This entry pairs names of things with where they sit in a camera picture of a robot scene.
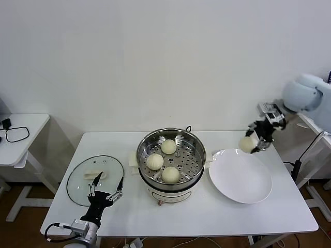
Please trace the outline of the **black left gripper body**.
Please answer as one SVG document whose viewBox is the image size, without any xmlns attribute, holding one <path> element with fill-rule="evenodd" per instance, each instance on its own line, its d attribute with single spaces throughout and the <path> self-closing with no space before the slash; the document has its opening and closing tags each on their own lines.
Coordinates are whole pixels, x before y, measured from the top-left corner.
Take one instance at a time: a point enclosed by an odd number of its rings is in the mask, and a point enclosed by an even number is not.
<svg viewBox="0 0 331 248">
<path fill-rule="evenodd" d="M 86 214 L 80 217 L 81 221 L 101 225 L 101 218 L 105 208 L 113 206 L 111 194 L 101 191 L 95 191 L 95 195 L 88 196 L 90 206 Z"/>
</svg>

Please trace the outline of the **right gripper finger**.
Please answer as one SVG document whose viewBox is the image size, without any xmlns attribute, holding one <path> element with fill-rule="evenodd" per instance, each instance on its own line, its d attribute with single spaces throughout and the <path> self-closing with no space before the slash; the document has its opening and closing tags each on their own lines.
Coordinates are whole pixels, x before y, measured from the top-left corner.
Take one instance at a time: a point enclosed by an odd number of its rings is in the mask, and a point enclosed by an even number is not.
<svg viewBox="0 0 331 248">
<path fill-rule="evenodd" d="M 245 136 L 249 137 L 255 132 L 255 128 L 257 127 L 256 123 L 251 123 L 248 126 L 248 130 L 246 131 Z"/>
<path fill-rule="evenodd" d="M 272 142 L 272 138 L 268 140 L 265 140 L 263 138 L 259 139 L 257 145 L 251 150 L 250 154 L 266 150 L 267 148 L 269 148 Z"/>
</svg>

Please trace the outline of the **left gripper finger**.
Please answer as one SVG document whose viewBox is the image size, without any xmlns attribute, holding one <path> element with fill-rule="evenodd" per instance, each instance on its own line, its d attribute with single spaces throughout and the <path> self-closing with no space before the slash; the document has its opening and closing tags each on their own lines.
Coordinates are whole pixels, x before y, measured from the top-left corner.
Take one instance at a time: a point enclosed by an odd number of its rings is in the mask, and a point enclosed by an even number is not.
<svg viewBox="0 0 331 248">
<path fill-rule="evenodd" d="M 89 188 L 89 193 L 87 195 L 88 198 L 95 197 L 96 195 L 99 195 L 101 193 L 101 191 L 96 191 L 95 188 L 98 186 L 98 183 L 99 183 L 99 181 L 101 179 L 102 174 L 103 174 L 103 171 L 101 171 L 94 178 L 93 182 L 88 185 L 88 188 Z"/>
<path fill-rule="evenodd" d="M 116 202 L 117 200 L 119 200 L 122 196 L 123 196 L 123 193 L 122 193 L 122 189 L 123 189 L 123 181 L 124 181 L 124 178 L 122 177 L 117 188 L 116 188 L 116 191 L 111 193 L 108 197 L 107 197 L 107 200 L 111 201 L 111 202 Z"/>
</svg>

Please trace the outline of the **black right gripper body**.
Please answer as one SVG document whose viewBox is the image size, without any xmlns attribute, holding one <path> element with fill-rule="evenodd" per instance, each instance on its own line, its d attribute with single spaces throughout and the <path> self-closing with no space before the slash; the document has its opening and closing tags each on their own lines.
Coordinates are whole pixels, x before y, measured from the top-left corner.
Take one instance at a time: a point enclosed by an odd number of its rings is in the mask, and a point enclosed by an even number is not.
<svg viewBox="0 0 331 248">
<path fill-rule="evenodd" d="M 254 130 L 260 140 L 265 140 L 266 142 L 274 141 L 273 132 L 275 129 L 268 119 L 257 120 L 254 123 L 256 125 Z"/>
</svg>

